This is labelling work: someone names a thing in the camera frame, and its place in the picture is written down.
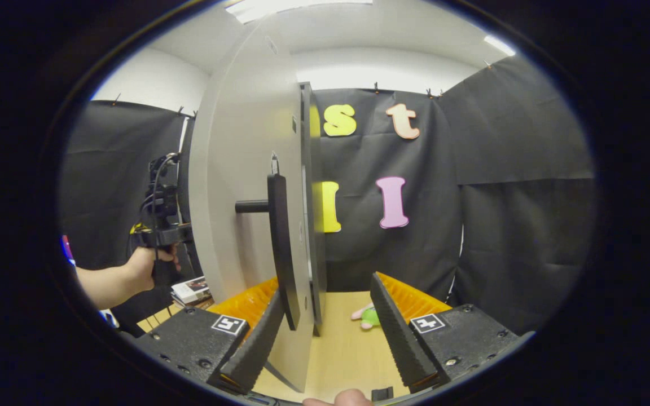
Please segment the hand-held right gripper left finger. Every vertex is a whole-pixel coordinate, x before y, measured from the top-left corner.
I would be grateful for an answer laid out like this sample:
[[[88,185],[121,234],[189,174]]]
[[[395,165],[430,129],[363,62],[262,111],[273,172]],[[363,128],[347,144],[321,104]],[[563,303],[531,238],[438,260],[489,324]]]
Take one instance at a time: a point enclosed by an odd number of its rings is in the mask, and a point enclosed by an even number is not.
[[[278,336],[281,296],[278,280],[271,278],[209,308],[181,309],[133,342],[185,379],[248,395]]]

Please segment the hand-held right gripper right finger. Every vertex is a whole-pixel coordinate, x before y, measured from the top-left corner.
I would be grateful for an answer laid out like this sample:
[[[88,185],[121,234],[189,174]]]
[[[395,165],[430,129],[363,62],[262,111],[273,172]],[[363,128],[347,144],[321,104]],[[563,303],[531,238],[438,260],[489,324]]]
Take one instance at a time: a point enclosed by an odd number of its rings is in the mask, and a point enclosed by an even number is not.
[[[469,379],[534,335],[516,334],[473,304],[451,307],[379,272],[370,296],[402,383],[413,394]]]

